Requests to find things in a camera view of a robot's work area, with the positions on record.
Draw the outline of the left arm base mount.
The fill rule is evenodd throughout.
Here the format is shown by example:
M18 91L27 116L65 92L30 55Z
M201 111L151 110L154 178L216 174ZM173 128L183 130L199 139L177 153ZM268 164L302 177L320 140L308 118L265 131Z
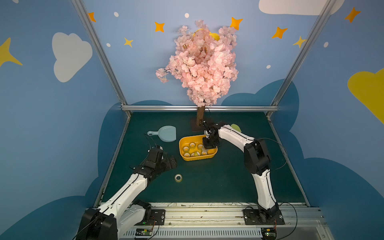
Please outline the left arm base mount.
M144 213L140 218L140 222L136 226L149 226L149 225L158 225L163 226L165 223L166 210L164 209L154 209L150 203L137 200L133 205L140 206L144 209Z

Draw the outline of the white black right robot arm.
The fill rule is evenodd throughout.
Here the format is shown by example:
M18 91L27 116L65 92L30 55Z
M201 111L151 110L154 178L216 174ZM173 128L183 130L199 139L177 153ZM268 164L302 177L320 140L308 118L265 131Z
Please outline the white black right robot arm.
M279 210L279 205L274 196L270 178L270 154L264 140L257 140L235 130L224 123L202 123L205 129L203 146L205 149L215 149L220 145L220 140L226 140L244 153L244 164L252 175L258 194L259 214L266 220L274 217Z

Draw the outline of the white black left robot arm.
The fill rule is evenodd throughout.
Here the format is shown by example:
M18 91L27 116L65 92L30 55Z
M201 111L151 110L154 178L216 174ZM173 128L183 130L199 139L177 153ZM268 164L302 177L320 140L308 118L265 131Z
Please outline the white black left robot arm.
M135 225L164 225L165 210L153 210L150 203L138 200L137 196L161 173L176 167L175 157L169 157L162 147L150 149L129 180L109 200L86 210L74 239L118 240Z

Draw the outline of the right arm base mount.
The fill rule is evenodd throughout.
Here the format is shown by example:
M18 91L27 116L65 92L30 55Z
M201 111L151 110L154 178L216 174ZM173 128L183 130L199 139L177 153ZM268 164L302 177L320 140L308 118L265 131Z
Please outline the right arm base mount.
M246 208L243 210L243 217L247 226L285 225L283 214L280 210L278 210L274 215L271 216L267 213L259 211L258 209Z

